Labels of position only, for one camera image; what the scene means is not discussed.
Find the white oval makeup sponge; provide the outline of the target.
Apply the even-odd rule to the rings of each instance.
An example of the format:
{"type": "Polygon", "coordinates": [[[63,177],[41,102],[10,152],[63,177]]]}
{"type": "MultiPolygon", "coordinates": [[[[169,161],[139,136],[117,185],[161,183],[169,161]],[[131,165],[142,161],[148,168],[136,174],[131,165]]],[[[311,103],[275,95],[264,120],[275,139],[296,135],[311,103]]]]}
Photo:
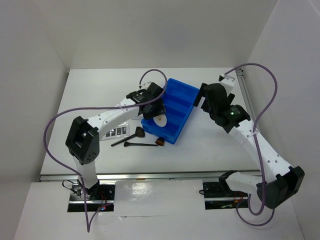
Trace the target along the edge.
{"type": "Polygon", "coordinates": [[[161,114],[158,116],[153,117],[153,121],[155,122],[155,124],[161,128],[165,127],[167,125],[167,117],[165,114],[161,114]]]}

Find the black fan makeup brush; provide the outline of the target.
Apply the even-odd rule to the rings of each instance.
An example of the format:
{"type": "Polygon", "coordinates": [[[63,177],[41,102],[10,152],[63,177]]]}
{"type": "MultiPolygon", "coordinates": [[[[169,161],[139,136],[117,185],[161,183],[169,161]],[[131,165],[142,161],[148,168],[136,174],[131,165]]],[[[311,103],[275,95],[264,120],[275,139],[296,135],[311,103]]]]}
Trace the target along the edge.
{"type": "Polygon", "coordinates": [[[119,144],[121,144],[121,143],[124,143],[125,141],[128,141],[128,140],[130,140],[130,139],[132,139],[132,138],[135,138],[135,137],[138,137],[138,138],[144,138],[144,137],[145,137],[145,131],[144,131],[144,129],[143,129],[142,127],[137,126],[136,129],[135,129],[135,133],[134,133],[134,134],[132,134],[132,135],[130,135],[130,136],[128,136],[128,137],[125,137],[124,139],[119,140],[119,141],[111,144],[110,146],[111,146],[111,147],[114,147],[114,146],[116,146],[116,145],[119,145],[119,144]]]}

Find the thin black makeup brush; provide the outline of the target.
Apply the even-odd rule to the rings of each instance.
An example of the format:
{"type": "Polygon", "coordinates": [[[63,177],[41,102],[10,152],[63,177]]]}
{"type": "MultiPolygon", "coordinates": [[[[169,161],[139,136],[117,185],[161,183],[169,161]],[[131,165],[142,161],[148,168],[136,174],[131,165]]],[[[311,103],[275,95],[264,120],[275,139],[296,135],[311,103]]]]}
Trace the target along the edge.
{"type": "Polygon", "coordinates": [[[144,146],[144,147],[158,147],[158,144],[150,144],[150,143],[135,143],[135,142],[128,142],[125,141],[123,144],[124,147],[130,147],[130,146],[144,146]]]}

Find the short brown kabuki brush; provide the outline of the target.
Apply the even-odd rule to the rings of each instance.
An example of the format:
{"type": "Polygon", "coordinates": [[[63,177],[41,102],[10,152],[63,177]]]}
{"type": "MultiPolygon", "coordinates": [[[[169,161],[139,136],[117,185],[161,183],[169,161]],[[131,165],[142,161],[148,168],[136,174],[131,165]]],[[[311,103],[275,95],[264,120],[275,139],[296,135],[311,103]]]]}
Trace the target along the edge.
{"type": "Polygon", "coordinates": [[[158,146],[164,146],[164,144],[165,144],[165,140],[164,140],[164,138],[163,137],[159,137],[156,141],[155,141],[155,143],[158,145],[158,146]]]}

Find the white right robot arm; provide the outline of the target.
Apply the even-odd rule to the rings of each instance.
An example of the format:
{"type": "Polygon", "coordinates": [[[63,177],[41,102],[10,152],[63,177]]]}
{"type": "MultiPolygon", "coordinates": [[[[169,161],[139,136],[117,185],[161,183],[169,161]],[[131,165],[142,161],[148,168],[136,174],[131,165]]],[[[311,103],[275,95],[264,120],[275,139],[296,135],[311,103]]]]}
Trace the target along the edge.
{"type": "Polygon", "coordinates": [[[223,196],[233,192],[256,194],[261,202],[274,210],[295,195],[304,179],[305,172],[284,160],[254,127],[254,121],[246,110],[233,105],[234,94],[228,93],[221,83],[202,83],[193,105],[201,109],[227,134],[234,137],[260,167],[256,177],[229,170],[219,177],[218,190],[223,196]]]}

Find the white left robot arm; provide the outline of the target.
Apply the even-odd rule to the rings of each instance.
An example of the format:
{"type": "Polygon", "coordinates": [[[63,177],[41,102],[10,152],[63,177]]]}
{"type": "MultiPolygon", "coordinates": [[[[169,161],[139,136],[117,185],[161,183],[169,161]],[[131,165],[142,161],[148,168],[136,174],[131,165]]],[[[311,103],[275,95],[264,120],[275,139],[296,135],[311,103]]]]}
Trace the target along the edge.
{"type": "Polygon", "coordinates": [[[86,199],[92,200],[100,195],[95,160],[100,153],[102,138],[110,130],[135,117],[152,119],[164,114],[163,91],[156,83],[148,82],[129,93],[113,109],[86,119],[78,116],[73,120],[65,145],[75,161],[80,174],[80,192],[86,199]]]}

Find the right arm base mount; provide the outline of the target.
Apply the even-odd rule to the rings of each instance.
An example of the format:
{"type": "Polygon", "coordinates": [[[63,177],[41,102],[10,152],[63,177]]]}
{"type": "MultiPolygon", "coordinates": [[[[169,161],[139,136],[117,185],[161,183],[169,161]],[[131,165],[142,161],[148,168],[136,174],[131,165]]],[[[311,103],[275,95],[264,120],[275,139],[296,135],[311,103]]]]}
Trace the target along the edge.
{"type": "Polygon", "coordinates": [[[203,182],[198,191],[204,197],[206,210],[248,208],[248,195],[240,191],[224,191],[220,182],[203,182]]]}

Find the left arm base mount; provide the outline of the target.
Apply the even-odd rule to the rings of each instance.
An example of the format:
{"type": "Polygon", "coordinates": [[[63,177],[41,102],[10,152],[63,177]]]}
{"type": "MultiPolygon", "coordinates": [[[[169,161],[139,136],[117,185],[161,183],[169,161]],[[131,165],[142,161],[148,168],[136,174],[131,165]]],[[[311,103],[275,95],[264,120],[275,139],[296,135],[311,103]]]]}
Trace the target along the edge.
{"type": "Polygon", "coordinates": [[[113,212],[116,192],[115,183],[101,184],[96,192],[84,193],[78,183],[71,180],[63,180],[62,187],[69,190],[67,211],[69,213],[81,213],[85,211],[85,199],[87,211],[113,212]]]}

